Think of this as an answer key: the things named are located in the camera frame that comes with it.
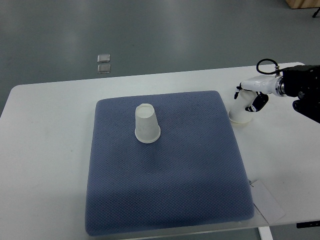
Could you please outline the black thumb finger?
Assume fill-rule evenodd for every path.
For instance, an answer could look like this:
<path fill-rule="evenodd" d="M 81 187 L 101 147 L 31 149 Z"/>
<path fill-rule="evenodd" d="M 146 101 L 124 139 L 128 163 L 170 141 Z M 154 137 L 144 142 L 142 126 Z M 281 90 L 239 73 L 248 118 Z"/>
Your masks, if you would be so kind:
<path fill-rule="evenodd" d="M 256 92 L 256 97 L 250 106 L 245 107 L 247 112 L 259 112 L 269 101 L 269 96 L 262 92 Z"/>

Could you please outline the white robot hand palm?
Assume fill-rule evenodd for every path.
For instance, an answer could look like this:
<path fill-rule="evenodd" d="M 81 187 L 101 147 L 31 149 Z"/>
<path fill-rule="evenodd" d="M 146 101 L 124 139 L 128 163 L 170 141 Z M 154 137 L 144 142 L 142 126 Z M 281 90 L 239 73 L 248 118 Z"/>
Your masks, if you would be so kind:
<path fill-rule="evenodd" d="M 244 80 L 240 83 L 240 87 L 246 91 L 261 92 L 265 95 L 274 94 L 281 95 L 280 81 L 281 77 L 274 76 L 255 76 Z"/>

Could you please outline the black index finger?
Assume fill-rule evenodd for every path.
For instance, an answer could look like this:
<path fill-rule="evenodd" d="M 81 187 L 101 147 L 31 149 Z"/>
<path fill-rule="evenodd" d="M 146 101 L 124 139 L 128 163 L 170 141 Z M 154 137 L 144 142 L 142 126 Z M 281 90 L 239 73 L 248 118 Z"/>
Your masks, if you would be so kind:
<path fill-rule="evenodd" d="M 235 91 L 235 93 L 234 93 L 234 99 L 235 99 L 235 100 L 238 98 L 239 93 L 240 93 L 241 90 L 242 90 L 242 87 L 241 87 L 241 86 L 237 86 L 237 87 L 236 87 L 236 91 Z"/>

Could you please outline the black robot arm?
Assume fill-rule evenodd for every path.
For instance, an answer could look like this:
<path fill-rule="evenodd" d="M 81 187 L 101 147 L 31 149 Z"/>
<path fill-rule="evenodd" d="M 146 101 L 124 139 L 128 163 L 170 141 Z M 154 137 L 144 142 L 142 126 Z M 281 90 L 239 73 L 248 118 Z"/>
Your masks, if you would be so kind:
<path fill-rule="evenodd" d="M 297 98 L 293 109 L 301 115 L 320 122 L 320 66 L 296 65 L 280 68 L 270 58 L 256 64 L 259 76 L 243 80 L 234 94 L 234 105 L 228 112 L 229 119 L 244 124 L 252 119 L 269 101 L 269 95 Z"/>

